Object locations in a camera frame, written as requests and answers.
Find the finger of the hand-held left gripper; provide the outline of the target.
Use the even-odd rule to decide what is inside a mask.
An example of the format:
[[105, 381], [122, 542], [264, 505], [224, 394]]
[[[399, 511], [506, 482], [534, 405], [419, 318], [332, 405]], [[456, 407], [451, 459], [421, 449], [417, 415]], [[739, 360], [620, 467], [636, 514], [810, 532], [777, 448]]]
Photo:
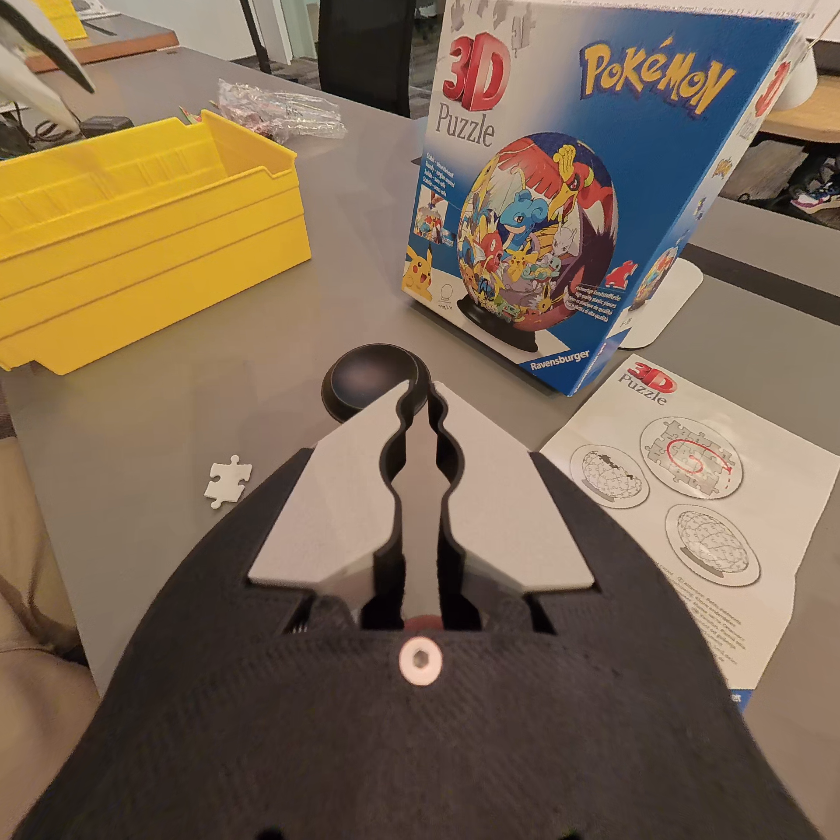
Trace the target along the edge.
[[95, 87], [59, 31], [34, 2], [1, 2], [1, 92], [5, 100], [25, 103], [49, 121], [71, 132], [80, 131], [76, 116], [62, 97], [26, 65], [23, 48], [31, 46], [47, 56], [88, 93]]

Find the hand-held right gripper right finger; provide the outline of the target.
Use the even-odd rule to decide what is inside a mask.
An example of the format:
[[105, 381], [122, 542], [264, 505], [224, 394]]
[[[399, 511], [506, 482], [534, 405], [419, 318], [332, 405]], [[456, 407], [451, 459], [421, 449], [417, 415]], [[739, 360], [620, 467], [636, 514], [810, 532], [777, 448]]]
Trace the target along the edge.
[[529, 451], [441, 381], [429, 386], [444, 625], [480, 625], [508, 597], [586, 591], [595, 578]]

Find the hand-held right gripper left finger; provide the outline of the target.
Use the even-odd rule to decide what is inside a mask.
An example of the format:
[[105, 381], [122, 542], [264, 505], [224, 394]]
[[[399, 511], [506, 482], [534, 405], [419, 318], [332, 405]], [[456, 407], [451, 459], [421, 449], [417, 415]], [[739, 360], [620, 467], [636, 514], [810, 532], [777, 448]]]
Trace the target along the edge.
[[335, 595], [364, 623], [403, 620], [402, 503], [410, 380], [320, 440], [249, 572], [258, 585]]

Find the yellow plastic bin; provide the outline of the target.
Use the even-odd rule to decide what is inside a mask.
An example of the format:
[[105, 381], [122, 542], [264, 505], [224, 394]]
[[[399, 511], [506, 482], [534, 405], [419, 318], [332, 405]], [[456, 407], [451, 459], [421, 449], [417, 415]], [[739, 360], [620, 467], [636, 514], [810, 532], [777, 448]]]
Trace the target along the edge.
[[297, 157], [204, 110], [3, 162], [2, 369], [67, 374], [309, 260]]

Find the white puzzle piece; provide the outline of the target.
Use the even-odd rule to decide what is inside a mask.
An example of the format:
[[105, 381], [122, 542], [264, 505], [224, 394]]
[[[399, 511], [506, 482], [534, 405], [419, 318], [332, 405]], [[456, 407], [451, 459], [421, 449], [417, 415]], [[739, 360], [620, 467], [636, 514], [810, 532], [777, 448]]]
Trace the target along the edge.
[[237, 455], [232, 455], [227, 463], [213, 463], [204, 491], [204, 497], [210, 500], [211, 509], [219, 510], [224, 505], [237, 504], [252, 471], [253, 466], [242, 464]]

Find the black round ball stand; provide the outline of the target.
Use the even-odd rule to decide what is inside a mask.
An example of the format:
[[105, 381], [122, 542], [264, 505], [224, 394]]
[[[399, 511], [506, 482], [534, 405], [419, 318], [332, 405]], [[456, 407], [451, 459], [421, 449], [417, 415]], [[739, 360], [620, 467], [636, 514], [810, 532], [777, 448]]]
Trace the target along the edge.
[[401, 382], [409, 381], [408, 403], [416, 415], [427, 401], [431, 376], [415, 353], [390, 343], [368, 343], [338, 358], [322, 380], [327, 412], [346, 422]]

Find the blue puzzle box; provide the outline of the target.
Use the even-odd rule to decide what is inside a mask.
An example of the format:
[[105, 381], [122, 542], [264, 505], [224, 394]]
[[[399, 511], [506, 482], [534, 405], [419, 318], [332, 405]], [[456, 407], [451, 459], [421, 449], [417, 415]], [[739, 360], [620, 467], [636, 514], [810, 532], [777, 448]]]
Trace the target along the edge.
[[806, 51], [805, 2], [447, 2], [402, 290], [594, 381]]

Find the yellow paper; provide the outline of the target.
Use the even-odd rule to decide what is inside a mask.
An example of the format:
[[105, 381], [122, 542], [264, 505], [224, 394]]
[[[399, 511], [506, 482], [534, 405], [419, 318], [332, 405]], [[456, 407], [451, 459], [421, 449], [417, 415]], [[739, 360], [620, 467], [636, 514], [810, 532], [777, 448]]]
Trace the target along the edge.
[[71, 1], [35, 1], [54, 26], [58, 35], [68, 43], [87, 38], [87, 32]]

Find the wooden desk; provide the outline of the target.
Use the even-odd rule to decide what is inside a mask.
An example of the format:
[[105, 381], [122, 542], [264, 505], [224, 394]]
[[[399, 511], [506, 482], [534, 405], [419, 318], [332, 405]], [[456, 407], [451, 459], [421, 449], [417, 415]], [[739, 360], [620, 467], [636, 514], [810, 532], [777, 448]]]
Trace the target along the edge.
[[148, 24], [137, 18], [106, 12], [104, 17], [91, 17], [88, 12], [105, 11], [100, 2], [72, 2], [87, 38], [66, 42], [77, 62], [86, 66], [98, 62], [152, 53], [180, 45], [175, 32]]

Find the clear plastic bag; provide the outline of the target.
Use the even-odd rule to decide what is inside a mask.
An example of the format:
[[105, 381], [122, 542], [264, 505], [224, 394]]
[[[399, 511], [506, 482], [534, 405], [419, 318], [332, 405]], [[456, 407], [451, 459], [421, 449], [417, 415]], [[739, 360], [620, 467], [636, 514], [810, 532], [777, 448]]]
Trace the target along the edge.
[[338, 106], [306, 94], [218, 79], [216, 106], [228, 121], [279, 144], [302, 136], [341, 140], [347, 134]]

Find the white instruction sheet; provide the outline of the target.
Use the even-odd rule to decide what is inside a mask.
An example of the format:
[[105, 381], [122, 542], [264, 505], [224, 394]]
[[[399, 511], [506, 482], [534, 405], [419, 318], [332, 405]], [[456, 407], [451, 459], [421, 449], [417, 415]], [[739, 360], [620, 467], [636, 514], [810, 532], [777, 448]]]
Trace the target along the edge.
[[838, 457], [639, 355], [541, 453], [656, 562], [745, 711], [791, 620]]

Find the white flat monitor base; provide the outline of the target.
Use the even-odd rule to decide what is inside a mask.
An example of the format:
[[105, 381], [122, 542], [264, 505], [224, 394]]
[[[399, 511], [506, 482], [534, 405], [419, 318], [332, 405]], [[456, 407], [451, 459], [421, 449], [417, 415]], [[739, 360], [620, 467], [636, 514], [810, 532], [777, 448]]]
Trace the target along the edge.
[[636, 310], [632, 328], [620, 348], [641, 350], [652, 344], [699, 289], [701, 270], [681, 257], [675, 260], [654, 295]]

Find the black office chair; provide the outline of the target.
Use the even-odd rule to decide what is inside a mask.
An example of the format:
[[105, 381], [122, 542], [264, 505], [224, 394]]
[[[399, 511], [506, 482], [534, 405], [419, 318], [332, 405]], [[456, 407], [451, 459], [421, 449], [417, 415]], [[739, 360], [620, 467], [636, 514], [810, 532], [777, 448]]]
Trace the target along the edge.
[[398, 116], [425, 118], [444, 10], [444, 1], [320, 2], [320, 89]]

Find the wooden side table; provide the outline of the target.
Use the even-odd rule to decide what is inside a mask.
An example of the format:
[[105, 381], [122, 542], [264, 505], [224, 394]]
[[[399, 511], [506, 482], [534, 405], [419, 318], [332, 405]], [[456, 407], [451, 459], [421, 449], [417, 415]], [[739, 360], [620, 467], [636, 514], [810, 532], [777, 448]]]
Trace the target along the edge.
[[839, 142], [839, 100], [813, 96], [801, 106], [773, 109], [763, 122], [762, 131], [795, 140]]

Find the white rounded object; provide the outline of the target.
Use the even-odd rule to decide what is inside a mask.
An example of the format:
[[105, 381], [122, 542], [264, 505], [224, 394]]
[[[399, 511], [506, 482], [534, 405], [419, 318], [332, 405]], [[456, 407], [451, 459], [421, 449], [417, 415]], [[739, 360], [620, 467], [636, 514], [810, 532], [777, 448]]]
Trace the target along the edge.
[[787, 83], [776, 105], [786, 111], [800, 107], [812, 96], [818, 83], [816, 61], [812, 49], [805, 52], [802, 60], [791, 70]]

